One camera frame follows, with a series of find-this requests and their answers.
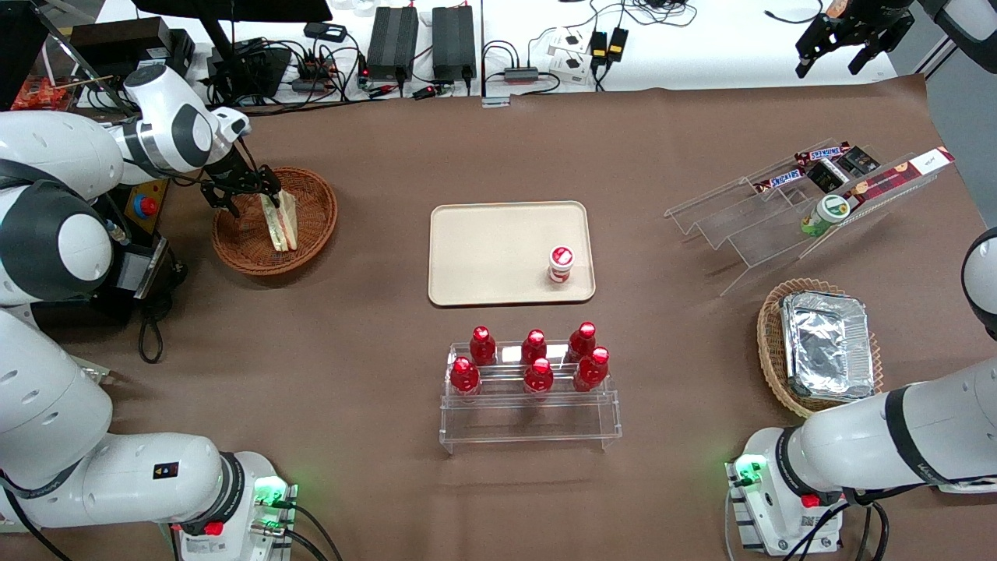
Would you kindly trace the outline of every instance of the red emergency stop button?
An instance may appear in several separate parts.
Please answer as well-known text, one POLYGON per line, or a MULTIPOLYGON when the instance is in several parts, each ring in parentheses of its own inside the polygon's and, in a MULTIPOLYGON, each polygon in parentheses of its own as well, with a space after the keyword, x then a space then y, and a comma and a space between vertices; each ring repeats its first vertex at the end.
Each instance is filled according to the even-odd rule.
POLYGON ((804 495, 800 497, 800 502, 804 504, 804 508, 817 508, 821 506, 821 498, 816 495, 804 495))
POLYGON ((221 531, 225 529, 223 522, 208 522, 204 524, 204 534, 208 536, 220 536, 221 531))
POLYGON ((138 215, 140 219, 154 217, 156 213, 160 211, 160 206, 156 203, 156 200, 146 197, 145 195, 135 195, 132 206, 135 210, 135 214, 138 215))

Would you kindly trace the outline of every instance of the aluminum foil container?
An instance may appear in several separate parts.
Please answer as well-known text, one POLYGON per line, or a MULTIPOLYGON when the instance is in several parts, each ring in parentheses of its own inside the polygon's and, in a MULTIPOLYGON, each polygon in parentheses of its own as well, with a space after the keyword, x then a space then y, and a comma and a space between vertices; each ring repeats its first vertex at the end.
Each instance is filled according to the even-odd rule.
POLYGON ((790 389, 802 397, 856 401, 875 392, 865 306, 825 292, 783 298, 790 389))

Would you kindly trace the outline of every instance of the acrylic display rack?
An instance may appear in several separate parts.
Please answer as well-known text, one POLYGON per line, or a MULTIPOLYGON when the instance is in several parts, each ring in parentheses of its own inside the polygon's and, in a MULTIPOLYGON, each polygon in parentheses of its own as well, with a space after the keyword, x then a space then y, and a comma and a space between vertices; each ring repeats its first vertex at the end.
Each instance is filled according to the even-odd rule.
MULTIPOLYGON (((839 145, 837 140, 827 139, 804 152, 839 145)), ((883 161, 872 147, 861 148, 876 161, 883 161)), ((914 157, 913 153, 908 153, 887 162, 831 193, 843 195, 859 182, 914 157)), ((746 284, 805 258, 830 240, 839 239, 842 236, 840 232, 864 231, 865 228, 853 225, 862 222, 865 227, 869 227, 878 222, 889 210, 897 207, 895 201, 931 183, 945 169, 935 170, 864 203, 854 214, 832 226, 823 236, 813 238, 801 230, 800 221, 825 195, 817 184, 804 177, 760 194, 753 187, 753 184, 784 174, 796 165, 793 157, 786 158, 665 213, 666 218, 675 221, 682 234, 702 235, 713 250, 719 250, 724 245, 730 245, 735 250, 744 271, 720 295, 726 295, 738 284, 746 284)))
POLYGON ((591 391, 575 391, 578 364, 564 361, 567 341, 548 341, 554 386, 542 397, 529 395, 522 391, 521 345, 497 344, 496 364, 479 367, 482 392, 474 396, 457 395, 450 384, 454 359, 471 356, 466 342, 451 345, 440 404, 440 443, 448 452, 453 454, 457 444, 556 440, 601 440, 605 449, 623 435, 612 374, 591 391))

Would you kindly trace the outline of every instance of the wicker basket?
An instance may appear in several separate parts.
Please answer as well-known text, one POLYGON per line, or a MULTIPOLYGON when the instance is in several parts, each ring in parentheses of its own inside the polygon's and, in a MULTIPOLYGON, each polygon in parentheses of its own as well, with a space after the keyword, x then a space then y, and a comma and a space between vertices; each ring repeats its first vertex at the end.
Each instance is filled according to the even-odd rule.
MULTIPOLYGON (((776 286, 765 298, 758 314, 758 356, 762 361, 762 372, 776 397, 793 413, 807 418, 817 411, 841 405, 837 401, 800 397, 789 387, 786 376, 786 346, 783 338, 783 316, 780 302, 793 292, 815 290, 832 294, 844 294, 837 286, 822 280, 793 279, 776 286)), ((882 391, 882 361, 879 359, 879 345, 875 335, 869 334, 869 351, 872 354, 872 375, 875 392, 882 391)))
POLYGON ((211 245, 218 257, 236 271, 255 277, 280 275, 308 263, 325 247, 336 227, 336 195, 325 180, 298 168, 277 168, 273 173, 281 188, 297 199, 296 251, 273 248, 258 195, 233 197, 240 217, 218 211, 211 229, 211 245))

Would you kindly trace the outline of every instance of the red bottle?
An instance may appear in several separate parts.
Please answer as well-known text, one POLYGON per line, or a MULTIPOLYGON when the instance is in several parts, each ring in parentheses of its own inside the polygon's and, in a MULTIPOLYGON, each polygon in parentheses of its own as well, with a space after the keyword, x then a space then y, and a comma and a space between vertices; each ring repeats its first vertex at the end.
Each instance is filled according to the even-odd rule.
POLYGON ((604 346, 592 350, 592 354, 583 356, 574 374, 575 391, 591 391, 602 383, 609 375, 609 351, 604 346))
POLYGON ((533 364, 538 358, 547 358, 547 340, 543 338, 543 331, 534 329, 522 342, 519 363, 533 364))
POLYGON ((478 395, 482 392, 482 375, 470 360, 458 356, 450 370, 450 385, 457 395, 478 395))
POLYGON ((534 360, 522 377, 522 390, 526 393, 547 393, 553 386, 554 372, 546 358, 534 360))
POLYGON ((475 327, 471 335, 471 360, 478 366, 496 363, 496 339, 484 325, 475 327))
POLYGON ((595 324, 586 321, 568 339, 565 362, 578 362, 583 356, 592 354, 595 349, 595 324))

